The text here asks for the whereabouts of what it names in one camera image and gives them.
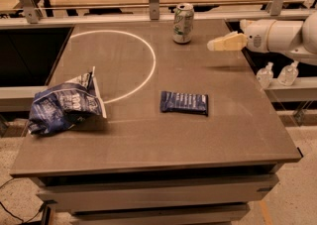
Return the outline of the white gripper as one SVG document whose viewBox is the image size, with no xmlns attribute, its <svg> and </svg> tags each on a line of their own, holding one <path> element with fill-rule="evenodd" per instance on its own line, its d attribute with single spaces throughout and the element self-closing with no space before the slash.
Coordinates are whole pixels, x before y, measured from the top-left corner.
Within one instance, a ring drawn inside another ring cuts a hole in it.
<svg viewBox="0 0 317 225">
<path fill-rule="evenodd" d="M 211 40 L 207 43 L 209 51 L 240 51 L 245 46 L 256 53 L 268 53 L 268 34 L 274 20 L 260 19 L 257 21 L 241 20 L 240 29 L 242 33 L 237 31 L 231 32 L 224 37 Z"/>
</svg>

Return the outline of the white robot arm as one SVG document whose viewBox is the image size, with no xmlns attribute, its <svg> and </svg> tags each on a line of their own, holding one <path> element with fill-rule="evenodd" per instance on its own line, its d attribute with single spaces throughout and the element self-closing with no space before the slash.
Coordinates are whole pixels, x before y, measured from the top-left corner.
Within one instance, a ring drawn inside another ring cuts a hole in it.
<svg viewBox="0 0 317 225">
<path fill-rule="evenodd" d="M 242 33 L 231 32 L 207 43 L 209 51 L 239 51 L 247 48 L 255 53 L 277 53 L 294 60 L 317 65 L 317 14 L 305 21 L 260 19 L 242 20 Z"/>
</svg>

